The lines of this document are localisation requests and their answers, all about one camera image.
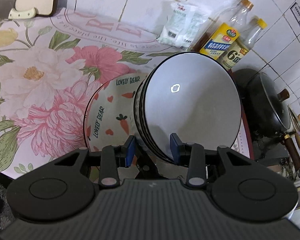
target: tablecloth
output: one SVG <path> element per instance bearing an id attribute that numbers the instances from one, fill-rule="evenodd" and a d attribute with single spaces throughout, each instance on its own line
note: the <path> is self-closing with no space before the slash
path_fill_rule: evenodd
<path id="1" fill-rule="evenodd" d="M 83 116 L 103 83 L 149 73 L 177 49 L 108 17 L 61 9 L 0 20 L 0 171 L 17 178 L 84 146 Z M 249 157 L 243 124 L 233 148 Z"/>

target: yellow flower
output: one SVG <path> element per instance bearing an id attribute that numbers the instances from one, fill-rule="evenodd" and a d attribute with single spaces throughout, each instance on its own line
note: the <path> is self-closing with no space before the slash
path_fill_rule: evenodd
<path id="1" fill-rule="evenodd" d="M 12 28 L 0 31 L 0 48 L 12 44 L 16 38 L 18 38 L 18 33 Z"/>

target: ribbed gray surface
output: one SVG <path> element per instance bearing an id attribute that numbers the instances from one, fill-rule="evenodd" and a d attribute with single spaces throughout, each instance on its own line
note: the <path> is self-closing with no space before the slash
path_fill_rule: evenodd
<path id="1" fill-rule="evenodd" d="M 4 240 L 299 240 L 288 220 L 250 224 L 219 212 L 202 191 L 179 180 L 126 179 L 101 191 L 85 212 L 54 225 L 17 220 L 1 233 Z"/>

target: brown liquid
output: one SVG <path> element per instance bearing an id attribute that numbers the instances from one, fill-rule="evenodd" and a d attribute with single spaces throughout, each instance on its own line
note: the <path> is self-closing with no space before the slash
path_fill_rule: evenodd
<path id="1" fill-rule="evenodd" d="M 200 52 L 200 49 L 207 43 L 207 41 L 209 40 L 211 34 L 205 32 L 201 38 L 198 40 L 198 42 L 193 46 L 191 51 L 194 52 Z"/>

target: white flower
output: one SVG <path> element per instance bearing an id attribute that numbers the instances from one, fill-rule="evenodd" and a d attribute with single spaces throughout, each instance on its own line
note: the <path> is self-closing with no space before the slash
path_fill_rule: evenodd
<path id="1" fill-rule="evenodd" d="M 26 118 L 32 105 L 51 109 L 56 90 L 71 87 L 82 77 L 79 69 L 84 59 L 71 64 L 65 61 L 73 54 L 73 49 L 38 47 L 17 51 L 11 58 L 14 62 L 0 67 L 0 96 L 5 100 L 0 114 Z"/>

